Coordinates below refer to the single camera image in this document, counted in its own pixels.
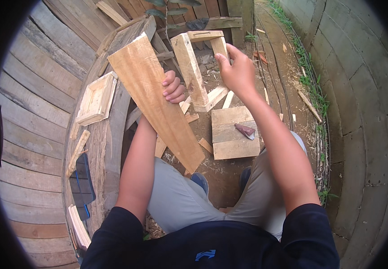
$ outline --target wooden table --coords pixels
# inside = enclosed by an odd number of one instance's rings
[[[86,142],[85,149],[88,150],[86,154],[88,155],[89,169],[96,199],[87,205],[91,217],[86,220],[85,226],[92,238],[95,231],[100,228],[107,212],[115,205],[118,196],[121,172],[122,138],[124,136],[127,111],[131,99],[127,90],[118,80],[109,118],[88,126],[80,126],[76,140],[71,140],[70,132],[75,126],[74,119],[79,111],[85,88],[88,84],[98,78],[97,73],[107,61],[109,55],[132,42],[132,40],[142,32],[145,32],[148,37],[152,37],[155,29],[155,20],[153,17],[150,17],[118,32],[110,44],[109,49],[92,64],[88,75],[82,84],[79,96],[76,100],[76,108],[70,116],[69,132],[65,140],[62,172],[63,200],[70,233],[73,230],[73,225],[68,216],[68,207],[71,204],[74,204],[74,200],[71,193],[70,182],[65,176],[65,171],[77,141],[83,130],[91,132],[91,135]],[[110,71],[113,71],[113,69],[111,65],[108,65],[105,74]]]

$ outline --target blue logo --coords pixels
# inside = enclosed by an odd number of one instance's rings
[[[200,260],[201,257],[203,256],[208,256],[208,259],[215,257],[215,249],[209,249],[209,251],[203,251],[200,253],[197,253],[197,256],[195,257],[195,261]]]

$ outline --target navy t-shirt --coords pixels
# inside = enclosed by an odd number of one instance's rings
[[[143,227],[114,207],[92,237],[81,269],[90,268],[339,268],[324,208],[304,204],[283,224],[279,242],[238,221],[196,223],[143,241]]]

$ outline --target left hand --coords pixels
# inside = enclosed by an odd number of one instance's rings
[[[165,73],[166,78],[163,81],[163,86],[167,86],[163,95],[167,101],[171,103],[179,103],[185,100],[185,86],[181,85],[181,79],[176,77],[176,73],[170,70]]]

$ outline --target forearm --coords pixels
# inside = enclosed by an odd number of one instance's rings
[[[142,115],[125,160],[115,206],[133,213],[144,222],[154,185],[157,133]]]
[[[272,108],[258,92],[254,92],[254,96],[241,96],[240,99],[251,112],[262,134],[273,175],[283,193],[287,214],[302,204],[320,204],[311,165],[304,150]]]

